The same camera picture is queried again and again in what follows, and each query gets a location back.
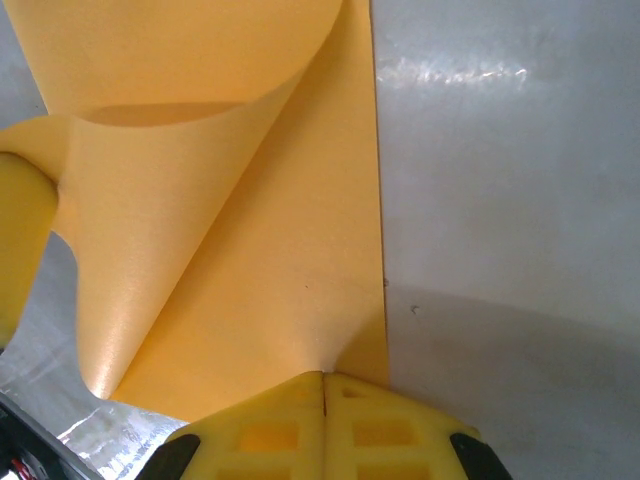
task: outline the yellow sheet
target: yellow sheet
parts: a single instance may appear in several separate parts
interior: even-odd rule
[[[193,420],[387,381],[366,0],[5,6],[54,115],[0,150],[58,182],[96,395]]]

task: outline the curled paper sheet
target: curled paper sheet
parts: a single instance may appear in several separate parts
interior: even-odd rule
[[[101,397],[193,420],[307,370],[384,384],[366,0],[5,0],[50,116]]]

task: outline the red wire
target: red wire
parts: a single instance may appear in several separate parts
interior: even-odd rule
[[[17,458],[11,460],[14,468],[18,471],[18,475],[20,475],[20,480],[38,480],[36,477],[31,475],[29,469],[26,467],[24,463],[22,463]]]

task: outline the gray surface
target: gray surface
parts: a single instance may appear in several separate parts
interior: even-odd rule
[[[478,426],[518,479],[636,478],[640,3],[374,7],[395,386]],[[2,15],[0,127],[43,109]],[[86,391],[74,289],[54,237],[0,387],[131,478],[178,422]]]

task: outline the white surface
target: white surface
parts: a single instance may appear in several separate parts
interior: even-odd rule
[[[640,2],[374,8],[395,386],[478,426],[516,479],[638,478]],[[43,108],[3,15],[0,127]],[[74,286],[54,238],[0,385],[130,478],[176,424],[79,383]]]

